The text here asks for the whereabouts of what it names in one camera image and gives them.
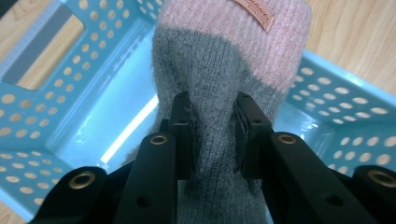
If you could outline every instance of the light blue basket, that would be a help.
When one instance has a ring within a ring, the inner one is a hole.
[[[0,80],[0,198],[26,220],[68,171],[118,169],[158,104],[150,51],[162,1],[62,3],[84,32],[46,83],[28,91]],[[347,175],[361,164],[396,170],[395,127],[395,97],[308,51],[275,124]]]

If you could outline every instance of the basket hole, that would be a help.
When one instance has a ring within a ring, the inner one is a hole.
[[[340,93],[340,94],[348,94],[349,93],[349,90],[347,88],[344,88],[344,87],[335,88],[335,91]]]
[[[98,17],[99,17],[97,11],[92,11],[90,16],[91,16],[91,20],[92,20],[92,21],[97,21],[97,20],[98,20]]]
[[[385,147],[394,147],[396,146],[396,136],[389,137],[385,141]]]
[[[338,168],[338,172],[341,174],[346,174],[347,173],[347,166],[342,166],[340,168]]]
[[[379,137],[372,137],[369,140],[367,140],[367,146],[373,147],[375,146],[379,141]]]
[[[352,145],[356,147],[356,146],[360,145],[362,142],[363,142],[363,138],[357,137],[357,138],[355,138],[355,140],[353,140]]]
[[[375,114],[379,114],[379,115],[384,115],[384,114],[388,114],[388,110],[384,109],[384,108],[380,108],[380,107],[374,107],[371,109],[371,111]]]
[[[9,135],[11,133],[11,129],[10,128],[2,128],[0,129],[0,136],[6,136]]]
[[[20,179],[14,175],[9,175],[6,177],[6,181],[8,181],[10,183],[18,183],[18,182],[20,182]]]
[[[31,194],[31,193],[33,193],[33,189],[28,188],[28,187],[22,187],[22,188],[20,188],[20,191],[21,191],[22,193],[24,193],[24,194]]]
[[[386,165],[390,162],[390,155],[383,154],[376,159],[378,165]]]
[[[319,82],[320,84],[323,84],[323,85],[329,85],[330,83],[332,83],[332,81],[329,80],[329,79],[326,78],[326,77],[320,77],[320,78],[318,79],[318,82]]]
[[[15,96],[13,94],[6,94],[1,98],[3,104],[12,104],[15,101]]]
[[[21,108],[25,109],[32,105],[31,100],[24,100],[20,103]]]
[[[36,174],[30,173],[30,172],[25,173],[24,175],[25,175],[27,178],[29,178],[29,179],[36,179],[36,178],[37,178],[37,175],[36,175]]]
[[[335,97],[334,94],[331,94],[331,93],[326,93],[323,96],[324,96],[324,98],[326,98],[328,100],[335,100],[337,98],[337,97]]]
[[[365,104],[369,103],[369,101],[367,99],[362,98],[362,97],[356,97],[356,98],[353,98],[352,100],[353,100],[353,102],[355,102],[356,104],[359,104],[359,105],[365,105]]]
[[[85,10],[88,8],[88,1],[87,0],[79,0],[79,8]]]
[[[334,158],[335,159],[340,159],[343,156],[343,151],[342,150],[338,150],[334,153]]]
[[[359,157],[359,161],[361,162],[367,162],[371,159],[371,153],[369,152],[365,152],[363,154],[361,154],[361,156]]]
[[[356,116],[358,116],[358,117],[360,117],[362,119],[368,119],[368,118],[371,117],[369,114],[364,113],[364,112],[358,112],[358,113],[356,113]]]
[[[351,161],[355,158],[355,156],[356,156],[356,152],[350,151],[346,154],[346,160]]]
[[[301,71],[301,73],[303,73],[306,76],[312,76],[314,74],[314,70],[312,70],[311,68],[307,68],[307,67],[302,68],[300,71]]]

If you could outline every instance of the knit fabric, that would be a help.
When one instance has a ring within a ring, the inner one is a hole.
[[[179,223],[266,223],[260,181],[238,171],[233,104],[243,91],[274,120],[294,80],[311,13],[303,0],[264,2],[276,17],[269,33],[233,0],[163,5],[152,50],[156,123],[169,118],[174,96],[188,91],[199,152],[192,178],[179,181]]]

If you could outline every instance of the circular hole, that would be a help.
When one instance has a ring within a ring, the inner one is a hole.
[[[302,68],[300,71],[301,71],[301,73],[303,73],[306,76],[311,76],[314,74],[314,70],[312,70],[311,68],[307,68],[307,67]]]
[[[349,90],[347,88],[344,88],[344,87],[335,88],[335,91],[340,93],[340,94],[348,94],[349,93]]]
[[[105,21],[101,21],[100,24],[99,24],[99,28],[101,30],[105,30],[107,28],[106,22]]]
[[[36,175],[36,174],[30,173],[30,172],[25,173],[24,175],[25,175],[27,178],[29,178],[29,179],[36,179],[36,178],[37,178],[37,175]]]
[[[17,169],[23,169],[24,168],[24,165],[22,163],[18,163],[18,162],[12,163],[12,166],[14,168],[17,168]]]
[[[99,43],[99,48],[100,48],[100,49],[104,49],[105,46],[106,46],[106,41],[105,41],[105,40],[102,40],[102,41]]]
[[[21,191],[22,193],[25,193],[25,194],[31,194],[31,193],[33,193],[33,189],[28,188],[28,187],[22,187],[22,188],[20,188],[20,191]]]
[[[338,168],[338,172],[341,174],[346,174],[347,173],[347,167],[346,166],[342,166],[340,168]]]
[[[150,207],[152,203],[153,203],[152,195],[150,194],[140,195],[136,200],[136,204],[139,207],[143,207],[143,208]]]
[[[113,38],[113,36],[114,36],[114,31],[112,31],[112,30],[107,31],[108,38]]]
[[[20,182],[20,179],[17,178],[16,176],[13,176],[13,175],[7,176],[7,177],[6,177],[6,180],[7,180],[8,182],[11,182],[11,183],[18,183],[18,182]]]
[[[70,92],[74,89],[74,86],[72,84],[69,84],[66,86],[66,91]]]
[[[361,97],[353,98],[352,101],[359,105],[365,105],[365,104],[369,103],[368,100],[361,98]]]
[[[49,91],[49,92],[46,93],[46,99],[47,100],[52,99],[54,96],[55,96],[55,92],[53,92],[53,91]]]
[[[97,21],[97,20],[98,20],[98,17],[99,17],[99,15],[98,15],[98,12],[97,12],[97,11],[92,11],[92,12],[91,12],[91,20]]]
[[[43,202],[44,202],[44,199],[42,199],[42,198],[36,198],[36,199],[34,199],[34,202],[35,202],[35,204],[37,204],[37,205],[42,205]]]
[[[384,114],[388,114],[388,110],[384,109],[384,108],[380,108],[380,107],[375,107],[372,108],[371,111],[375,114],[379,114],[379,115],[384,115]]]
[[[396,146],[396,136],[389,137],[385,140],[385,147],[394,147]]]
[[[22,108],[28,108],[31,104],[32,104],[32,101],[31,101],[31,100],[24,100],[24,101],[22,101],[22,102],[20,103],[20,106],[21,106]]]
[[[17,155],[18,155],[19,157],[22,157],[22,158],[28,157],[28,155],[27,155],[26,153],[24,153],[24,152],[18,152]]]
[[[329,112],[326,112],[326,111],[323,111],[323,110],[320,110],[319,114],[321,114],[323,116],[329,116],[330,115]]]
[[[326,78],[326,77],[320,77],[320,78],[318,79],[318,82],[319,82],[320,84],[323,84],[323,85],[329,85],[330,83],[332,83],[332,81],[329,80],[329,79]]]
[[[356,116],[358,116],[358,117],[360,117],[362,119],[368,119],[368,118],[371,117],[369,114],[364,113],[364,112],[358,112],[358,113],[356,113]]]
[[[41,189],[48,189],[50,187],[50,185],[48,185],[47,183],[44,183],[44,182],[40,182],[37,185]]]
[[[108,11],[107,16],[109,19],[114,20],[114,18],[116,17],[116,12],[114,12],[114,10],[110,10]]]
[[[376,164],[378,165],[386,165],[390,162],[390,155],[383,154],[376,159]]]
[[[87,0],[79,0],[78,5],[79,5],[79,7],[80,7],[81,9],[87,9],[87,7],[88,7],[88,1],[87,1]]]
[[[27,134],[27,130],[26,129],[22,129],[17,131],[17,137],[24,137]]]
[[[349,140],[350,140],[350,138],[349,137],[345,137],[345,138],[343,138],[343,140],[341,140],[341,146],[344,146],[344,145],[346,145],[346,144],[348,144],[349,143]]]
[[[367,162],[367,161],[369,161],[370,159],[371,159],[371,153],[369,153],[369,152],[363,153],[363,154],[361,154],[361,156],[359,157],[359,161],[361,161],[361,162]]]
[[[334,153],[334,158],[335,159],[340,159],[343,156],[343,151],[342,150],[338,150]]]
[[[2,128],[0,129],[0,136],[6,136],[9,135],[11,133],[11,129],[10,128]]]
[[[331,93],[326,93],[323,96],[324,96],[324,98],[326,98],[328,100],[335,100],[336,99],[335,95],[333,95]]]
[[[353,107],[351,104],[348,103],[341,103],[340,106],[345,109],[351,109]]]
[[[351,161],[351,160],[353,160],[353,158],[355,158],[355,156],[356,156],[356,152],[354,152],[354,151],[348,152],[346,154],[346,160]]]
[[[323,199],[326,203],[333,206],[341,207],[344,205],[343,200],[335,194],[326,193],[323,195]]]
[[[42,175],[50,175],[50,171],[48,171],[48,170],[41,170],[41,171],[40,171],[40,174],[42,174]]]
[[[379,137],[372,137],[369,140],[367,140],[367,146],[373,147],[375,146],[379,141]]]
[[[49,125],[50,121],[47,119],[43,119],[40,121],[40,127],[46,127],[47,125]]]
[[[310,84],[310,85],[308,85],[308,88],[309,88],[310,90],[312,90],[312,91],[318,91],[318,90],[320,90],[320,87],[319,87],[318,85],[315,85],[315,84]]]
[[[65,96],[60,96],[60,97],[58,97],[58,99],[56,100],[56,102],[58,102],[58,104],[62,104],[65,100],[66,100],[66,97],[65,97]]]
[[[302,90],[302,91],[300,91],[300,94],[304,95],[304,96],[309,96],[311,93],[309,93],[309,91]]]
[[[59,167],[53,168],[53,171],[55,171],[56,173],[61,173],[61,172],[63,172],[63,170],[62,170],[61,168],[59,168]]]
[[[303,77],[300,77],[300,76],[296,76],[295,81],[296,81],[296,82],[303,82],[303,81],[304,81],[304,78],[303,78]]]
[[[64,84],[64,81],[61,80],[61,79],[58,79],[58,80],[55,81],[54,86],[59,88],[59,87],[61,87],[63,84]]]
[[[129,17],[129,10],[128,10],[128,9],[125,9],[125,10],[123,11],[122,17],[123,17],[124,19],[127,19],[127,18]]]
[[[122,7],[123,7],[122,0],[117,1],[117,8],[122,8]]]
[[[150,143],[153,145],[162,145],[168,141],[168,138],[163,135],[153,136],[150,140]]]
[[[340,119],[333,119],[332,120],[334,123],[337,123],[337,124],[343,124],[344,122],[342,121],[342,120],[340,120]]]
[[[297,101],[301,101],[301,100],[303,100],[303,97],[301,97],[299,95],[293,95],[293,99],[297,100]]]
[[[36,161],[29,161],[28,163],[29,163],[29,165],[31,165],[31,166],[38,166],[38,165],[39,165],[39,163],[36,162]]]
[[[44,159],[43,162],[44,162],[45,164],[47,164],[47,165],[51,165],[51,164],[52,164],[52,161],[47,160],[47,159]]]
[[[30,138],[36,139],[38,136],[40,136],[40,132],[36,131],[30,134]]]
[[[101,0],[99,4],[101,9],[107,8],[107,1],[106,0]]]
[[[96,41],[96,40],[98,39],[98,37],[99,37],[99,35],[98,35],[96,32],[93,32],[93,33],[91,34],[91,40],[92,40],[92,41]]]
[[[326,103],[322,99],[315,99],[314,102],[317,103],[318,105],[324,105]]]
[[[82,78],[82,74],[81,74],[81,73],[77,73],[77,74],[75,75],[75,77],[74,77],[74,80],[75,80],[75,81],[80,81],[81,78]]]
[[[41,153],[37,152],[37,151],[32,151],[32,154],[35,155],[35,156],[41,156]]]
[[[122,21],[121,21],[121,20],[117,20],[117,21],[116,21],[116,27],[117,27],[117,28],[120,28],[121,25],[122,25]]]
[[[57,111],[58,111],[58,109],[56,107],[53,107],[49,110],[49,115],[54,115],[54,114],[56,114]]]
[[[332,111],[333,113],[339,113],[341,111],[337,107],[329,107],[329,110]]]
[[[363,142],[363,138],[357,137],[357,138],[355,138],[355,140],[353,140],[352,145],[356,147],[356,146],[360,145],[362,142]]]
[[[12,156],[9,154],[6,154],[6,153],[2,153],[2,154],[0,154],[0,158],[6,159],[6,160],[11,160]]]
[[[30,117],[26,120],[26,124],[34,124],[36,120],[36,117]]]
[[[15,101],[15,96],[13,94],[6,94],[1,98],[1,102],[8,105]]]
[[[22,118],[21,114],[13,114],[11,117],[9,117],[9,120],[12,122],[16,122]]]
[[[344,116],[344,119],[347,121],[355,121],[356,119],[351,116]]]
[[[72,73],[72,68],[71,67],[66,67],[64,69],[64,75],[69,76]]]

